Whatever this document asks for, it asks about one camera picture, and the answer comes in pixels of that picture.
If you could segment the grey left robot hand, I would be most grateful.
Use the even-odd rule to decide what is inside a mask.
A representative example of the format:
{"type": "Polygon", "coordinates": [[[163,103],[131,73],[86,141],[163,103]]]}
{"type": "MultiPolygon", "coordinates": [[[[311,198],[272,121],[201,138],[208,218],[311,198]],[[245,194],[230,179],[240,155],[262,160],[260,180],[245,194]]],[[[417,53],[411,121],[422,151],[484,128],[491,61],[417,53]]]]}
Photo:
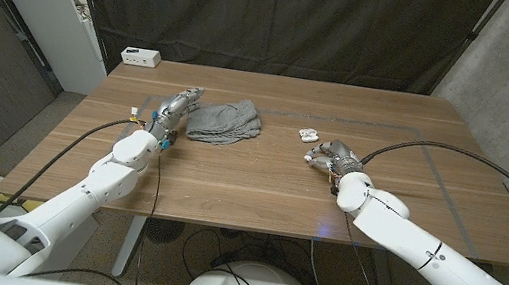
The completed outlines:
{"type": "Polygon", "coordinates": [[[190,110],[204,92],[204,87],[197,87],[167,97],[152,116],[153,121],[148,132],[162,141],[167,133],[175,129],[181,117],[190,110]]]}

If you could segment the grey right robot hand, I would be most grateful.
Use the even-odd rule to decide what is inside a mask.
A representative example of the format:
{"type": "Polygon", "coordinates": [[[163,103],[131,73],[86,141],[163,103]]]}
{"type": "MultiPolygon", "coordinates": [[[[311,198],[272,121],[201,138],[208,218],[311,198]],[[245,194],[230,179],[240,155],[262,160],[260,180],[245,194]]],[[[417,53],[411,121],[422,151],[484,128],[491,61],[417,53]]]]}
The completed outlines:
{"type": "Polygon", "coordinates": [[[364,173],[363,164],[349,146],[340,140],[321,143],[304,155],[304,160],[313,168],[326,170],[330,182],[337,182],[343,176],[364,173]]]}

